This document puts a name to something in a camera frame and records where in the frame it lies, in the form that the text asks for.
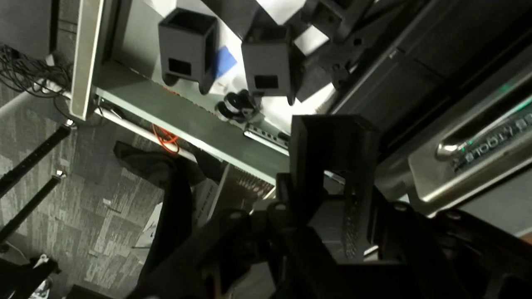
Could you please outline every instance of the black machine part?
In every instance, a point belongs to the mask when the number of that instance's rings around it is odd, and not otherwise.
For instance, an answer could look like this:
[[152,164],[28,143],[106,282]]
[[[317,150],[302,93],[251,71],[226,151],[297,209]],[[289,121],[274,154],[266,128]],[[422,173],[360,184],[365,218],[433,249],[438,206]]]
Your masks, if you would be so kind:
[[[462,211],[445,211],[433,219],[417,214],[403,203],[387,203],[367,181],[354,184],[354,199],[367,206],[357,218],[364,228],[357,243],[379,246],[377,262],[337,264],[319,236],[307,226],[315,208],[327,194],[302,169],[300,163],[317,161],[335,164],[332,151],[307,151],[320,141],[320,126],[344,126],[344,135],[357,136],[355,148],[374,148],[375,136],[357,118],[295,118],[292,131],[289,174],[277,176],[277,199],[266,211],[222,211],[204,228],[167,256],[152,272],[147,272],[146,291],[157,297],[217,297],[249,271],[254,262],[266,261],[275,286],[272,297],[304,299],[475,299],[475,297],[530,297],[532,248],[513,236],[495,229]],[[342,166],[357,176],[372,178],[372,161],[364,150],[347,158]]]

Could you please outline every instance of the bolt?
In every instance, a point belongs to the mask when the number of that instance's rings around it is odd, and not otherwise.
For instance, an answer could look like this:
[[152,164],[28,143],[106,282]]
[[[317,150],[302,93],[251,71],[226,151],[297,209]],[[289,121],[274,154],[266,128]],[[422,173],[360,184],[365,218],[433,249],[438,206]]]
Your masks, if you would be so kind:
[[73,120],[66,120],[64,126],[71,131],[78,130],[78,125]]
[[395,55],[397,55],[397,53],[399,53],[399,50],[397,50],[397,48],[394,48],[394,50],[392,50],[392,53],[389,53],[389,55],[387,55],[387,58],[390,58],[390,60],[392,60],[392,58],[395,58]]
[[66,173],[61,169],[56,169],[53,176],[63,179],[63,178],[66,178]]
[[455,213],[455,211],[447,211],[445,216],[447,216],[448,219],[453,219],[453,221],[462,219],[462,216],[460,216],[458,213]]
[[229,219],[239,219],[241,218],[241,213],[231,213],[229,214]]
[[275,211],[285,211],[285,204],[275,204]]
[[405,203],[394,203],[395,211],[405,211],[407,208],[408,208],[408,204],[405,204]]

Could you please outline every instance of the wire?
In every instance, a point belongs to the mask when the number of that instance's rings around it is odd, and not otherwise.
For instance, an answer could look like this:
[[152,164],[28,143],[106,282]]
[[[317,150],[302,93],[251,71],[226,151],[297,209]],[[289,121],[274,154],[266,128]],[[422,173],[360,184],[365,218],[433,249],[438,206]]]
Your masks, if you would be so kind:
[[0,83],[18,93],[28,91],[36,98],[56,98],[64,93],[48,88],[48,81],[56,81],[59,86],[69,86],[71,63],[48,66],[43,61],[31,60],[9,47],[0,45]]

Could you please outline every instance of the metal bar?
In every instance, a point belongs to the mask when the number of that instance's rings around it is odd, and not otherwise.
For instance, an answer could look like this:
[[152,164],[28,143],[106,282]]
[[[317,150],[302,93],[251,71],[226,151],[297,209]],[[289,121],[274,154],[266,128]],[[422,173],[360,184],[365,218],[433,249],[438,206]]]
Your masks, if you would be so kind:
[[13,110],[16,110],[18,106],[21,106],[23,103],[29,101],[33,96],[26,91],[16,95],[13,100],[9,100],[6,105],[0,106],[0,118],[3,118],[4,115],[11,113]]
[[[141,126],[136,126],[136,125],[131,123],[131,121],[126,121],[126,120],[113,115],[113,113],[108,111],[108,110],[96,108],[94,113],[99,115],[101,118],[108,120],[108,121],[113,121],[114,125],[118,125],[118,126],[121,126],[121,128],[126,128],[126,130],[133,131],[133,133],[137,135],[137,136],[142,136],[142,138],[149,140],[151,143],[161,145],[152,133],[146,131],[146,130],[141,128]],[[182,148],[177,148],[177,146],[174,146],[174,145],[166,145],[166,148],[167,148],[169,151],[177,153],[179,156],[192,161],[192,163],[197,163],[196,156],[194,156],[192,153],[182,150]]]
[[69,113],[86,120],[98,56],[99,27],[104,0],[81,0],[73,65]]
[[49,181],[29,199],[29,203],[13,218],[8,224],[4,224],[0,231],[0,244],[4,243],[19,224],[33,213],[33,209],[53,191],[53,188],[63,179],[66,174],[63,171],[54,171]]
[[0,178],[0,198],[3,198],[41,158],[44,158],[61,140],[73,130],[74,123],[68,120],[46,141],[43,141],[29,156],[26,156],[14,169]]

